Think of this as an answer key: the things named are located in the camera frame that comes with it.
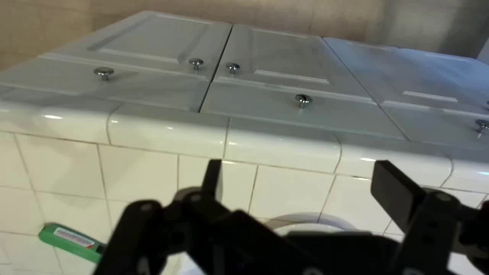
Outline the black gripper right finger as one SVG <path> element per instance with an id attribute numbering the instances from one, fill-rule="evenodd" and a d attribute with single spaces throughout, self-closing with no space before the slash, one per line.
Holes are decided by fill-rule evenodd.
<path id="1" fill-rule="evenodd" d="M 489 210 L 423 188 L 390 160 L 376 160 L 372 195 L 404 232 L 388 275 L 451 275 L 449 256 L 462 253 L 489 273 Z"/>

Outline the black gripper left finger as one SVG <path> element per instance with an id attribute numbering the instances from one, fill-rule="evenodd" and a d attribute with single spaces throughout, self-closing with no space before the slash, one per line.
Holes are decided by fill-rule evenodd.
<path id="1" fill-rule="evenodd" d="M 170 204 L 130 203 L 93 275 L 159 275 L 185 252 L 205 275 L 327 275 L 318 258 L 245 210 L 219 201 L 222 160 L 203 183 L 179 189 Z"/>

